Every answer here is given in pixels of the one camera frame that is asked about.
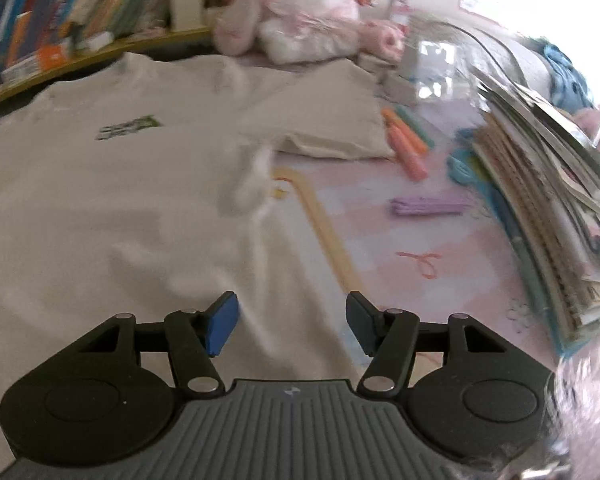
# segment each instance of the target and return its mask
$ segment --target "shirt logo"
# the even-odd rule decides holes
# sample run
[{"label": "shirt logo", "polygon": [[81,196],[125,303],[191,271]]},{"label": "shirt logo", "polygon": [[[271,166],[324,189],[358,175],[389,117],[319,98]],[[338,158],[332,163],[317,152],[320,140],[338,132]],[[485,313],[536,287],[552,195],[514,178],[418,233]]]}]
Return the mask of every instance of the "shirt logo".
[{"label": "shirt logo", "polygon": [[145,115],[128,123],[114,124],[113,126],[105,126],[100,129],[100,133],[96,136],[96,140],[107,140],[112,137],[119,137],[127,134],[134,134],[145,128],[155,128],[162,126],[159,121],[154,119],[152,115]]}]

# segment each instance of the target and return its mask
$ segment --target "gray ribbed panel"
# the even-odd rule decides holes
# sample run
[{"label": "gray ribbed panel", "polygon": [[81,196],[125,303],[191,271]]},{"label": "gray ribbed panel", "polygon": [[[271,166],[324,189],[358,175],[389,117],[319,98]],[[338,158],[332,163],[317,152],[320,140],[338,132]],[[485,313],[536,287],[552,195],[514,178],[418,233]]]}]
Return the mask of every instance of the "gray ribbed panel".
[{"label": "gray ribbed panel", "polygon": [[62,469],[20,459],[0,476],[0,480],[459,478],[490,476],[433,452],[414,436],[394,405],[361,399],[345,381],[238,381],[221,399],[190,402],[168,434],[126,460]]}]

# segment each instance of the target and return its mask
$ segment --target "yellow shelf edge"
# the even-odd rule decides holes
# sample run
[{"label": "yellow shelf edge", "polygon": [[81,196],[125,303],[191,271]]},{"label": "yellow shelf edge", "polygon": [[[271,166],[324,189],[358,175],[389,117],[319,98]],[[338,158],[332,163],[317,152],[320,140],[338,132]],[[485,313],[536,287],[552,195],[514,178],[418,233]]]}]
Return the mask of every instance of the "yellow shelf edge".
[{"label": "yellow shelf edge", "polygon": [[205,38],[210,38],[210,36],[211,29],[209,27],[200,27],[196,28],[195,30],[169,32],[168,34],[165,34],[164,36],[159,36],[157,38],[145,38],[144,40],[136,41],[117,40],[111,43],[110,45],[107,45],[106,47],[102,48],[101,50],[93,52],[92,54],[78,53],[70,62],[62,66],[59,66],[52,70],[47,70],[46,72],[42,72],[33,77],[25,79],[24,81],[21,81],[20,83],[17,83],[14,86],[5,88],[3,91],[0,92],[0,103],[11,97],[16,96],[21,92],[24,92],[25,90],[33,88],[34,86],[45,83],[47,81],[51,81],[56,77],[69,74],[76,70],[87,68],[90,65],[114,59],[123,52],[142,52],[151,48],[159,48],[168,44],[199,41]]}]

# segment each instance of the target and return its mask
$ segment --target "stuffed animal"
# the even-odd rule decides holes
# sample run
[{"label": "stuffed animal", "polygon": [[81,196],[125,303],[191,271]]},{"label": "stuffed animal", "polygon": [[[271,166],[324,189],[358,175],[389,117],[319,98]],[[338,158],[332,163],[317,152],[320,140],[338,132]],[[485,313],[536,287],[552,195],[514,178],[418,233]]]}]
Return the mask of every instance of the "stuffed animal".
[{"label": "stuffed animal", "polygon": [[404,47],[394,24],[360,21],[356,0],[234,0],[216,23],[216,47],[240,56],[256,38],[275,64],[349,57],[360,50],[397,63]]}]

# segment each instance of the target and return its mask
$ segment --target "pink checkered tablecloth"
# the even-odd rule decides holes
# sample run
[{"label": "pink checkered tablecloth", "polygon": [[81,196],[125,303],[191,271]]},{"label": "pink checkered tablecloth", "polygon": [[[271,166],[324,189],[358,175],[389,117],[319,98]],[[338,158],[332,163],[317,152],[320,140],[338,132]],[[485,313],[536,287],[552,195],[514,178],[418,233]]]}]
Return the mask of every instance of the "pink checkered tablecloth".
[{"label": "pink checkered tablecloth", "polygon": [[[477,191],[446,175],[455,142],[440,134],[435,139],[426,156],[429,178],[421,183],[388,160],[284,155],[279,164],[309,179],[374,304],[410,310],[427,322],[465,312],[554,368],[555,352],[528,307],[504,229]],[[473,206],[461,216],[400,217],[388,203],[450,192],[467,193]]]}]

